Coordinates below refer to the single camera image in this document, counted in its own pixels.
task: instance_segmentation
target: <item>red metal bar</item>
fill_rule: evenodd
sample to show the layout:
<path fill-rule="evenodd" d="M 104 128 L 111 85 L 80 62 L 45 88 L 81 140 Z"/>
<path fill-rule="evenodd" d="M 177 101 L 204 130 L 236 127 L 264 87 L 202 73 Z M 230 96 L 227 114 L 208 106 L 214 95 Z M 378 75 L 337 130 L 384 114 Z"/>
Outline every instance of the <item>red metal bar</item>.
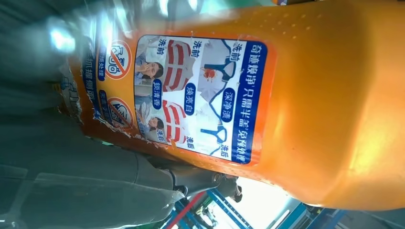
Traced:
<path fill-rule="evenodd" d="M 190 203 L 184 207 L 184 209 L 173 219 L 173 221 L 166 227 L 167 229 L 171 229 L 174 225 L 176 225 L 181 218 L 192 208 L 192 206 L 197 202 L 205 192 L 200 192 L 199 194 L 195 195 L 195 197 L 190 201 Z"/>

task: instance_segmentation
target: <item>woman photo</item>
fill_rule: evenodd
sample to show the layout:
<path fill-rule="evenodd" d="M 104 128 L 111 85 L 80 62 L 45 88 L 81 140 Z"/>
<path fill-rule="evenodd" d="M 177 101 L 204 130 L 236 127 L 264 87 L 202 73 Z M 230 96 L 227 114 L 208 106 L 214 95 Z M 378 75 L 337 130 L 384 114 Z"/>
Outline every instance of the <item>woman photo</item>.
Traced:
<path fill-rule="evenodd" d="M 159 37 L 154 37 L 147 42 L 138 44 L 137 54 L 135 59 L 135 85 L 142 84 L 143 79 L 154 80 L 162 77 L 163 66 L 158 62 L 147 62 L 146 51 L 149 44 L 157 41 Z"/>

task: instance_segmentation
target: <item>orange plastic bottle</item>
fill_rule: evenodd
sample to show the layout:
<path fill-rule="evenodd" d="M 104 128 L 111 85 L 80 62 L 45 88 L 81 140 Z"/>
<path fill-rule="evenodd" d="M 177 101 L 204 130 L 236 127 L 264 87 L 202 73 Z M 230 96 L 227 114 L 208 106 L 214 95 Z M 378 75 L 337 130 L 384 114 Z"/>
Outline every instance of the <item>orange plastic bottle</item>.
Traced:
<path fill-rule="evenodd" d="M 326 0 L 233 10 L 230 19 L 217 21 L 140 22 L 139 30 L 147 28 L 149 34 L 164 29 L 170 31 L 165 35 L 245 39 L 267 47 L 249 163 L 199 154 L 174 142 L 141 150 L 274 184 L 313 205 L 405 207 L 404 12 L 405 2 L 396 0 Z M 132 93 L 134 78 L 122 82 L 119 91 L 127 85 Z M 114 94 L 115 83 L 97 86 Z M 135 102 L 130 94 L 124 100 Z M 81 103 L 91 107 L 89 101 Z M 113 133 L 83 113 L 87 135 L 139 150 L 141 140 Z"/>

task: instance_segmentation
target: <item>prohibition symbol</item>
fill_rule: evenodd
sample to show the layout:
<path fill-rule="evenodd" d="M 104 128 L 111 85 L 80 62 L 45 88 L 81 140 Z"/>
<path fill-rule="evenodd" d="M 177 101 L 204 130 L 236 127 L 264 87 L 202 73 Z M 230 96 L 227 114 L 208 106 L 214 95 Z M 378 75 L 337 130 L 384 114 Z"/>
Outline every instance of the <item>prohibition symbol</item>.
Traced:
<path fill-rule="evenodd" d="M 110 107 L 111 118 L 115 127 L 132 128 L 134 121 L 131 109 L 122 99 L 112 97 L 108 99 L 108 106 Z"/>
<path fill-rule="evenodd" d="M 132 62 L 131 50 L 123 41 L 113 41 L 111 50 L 107 52 L 106 75 L 113 80 L 125 77 Z"/>

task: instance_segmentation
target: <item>blue metal frame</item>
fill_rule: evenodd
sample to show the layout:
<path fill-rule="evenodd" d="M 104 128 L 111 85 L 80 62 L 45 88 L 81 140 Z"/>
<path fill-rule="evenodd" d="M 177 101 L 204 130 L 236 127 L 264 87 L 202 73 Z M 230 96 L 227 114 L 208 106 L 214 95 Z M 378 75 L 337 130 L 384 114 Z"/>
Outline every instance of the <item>blue metal frame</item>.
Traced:
<path fill-rule="evenodd" d="M 307 229 L 334 229 L 341 218 L 346 214 L 344 210 L 324 209 L 315 217 Z"/>
<path fill-rule="evenodd" d="M 216 189 L 208 190 L 207 194 L 240 228 L 253 229 L 253 227 L 236 211 L 234 207 Z"/>
<path fill-rule="evenodd" d="M 306 212 L 306 210 L 307 208 L 300 203 L 294 210 L 292 210 L 292 212 L 287 215 L 287 217 L 285 217 L 277 229 L 290 229 L 294 224 L 296 224 L 297 220 L 301 219 L 300 217 Z"/>
<path fill-rule="evenodd" d="M 180 210 L 180 211 L 184 209 L 183 204 L 182 204 L 181 202 L 179 202 L 179 201 L 177 201 L 177 202 L 174 204 L 174 206 L 175 206 L 176 209 L 178 209 L 178 210 Z M 193 215 L 192 213 L 187 212 L 185 216 L 188 217 L 189 220 L 191 220 L 191 221 L 194 223 L 194 225 L 195 225 L 198 229 L 203 229 L 203 228 L 201 227 L 200 223 L 198 222 L 198 220 L 194 217 L 194 215 Z"/>

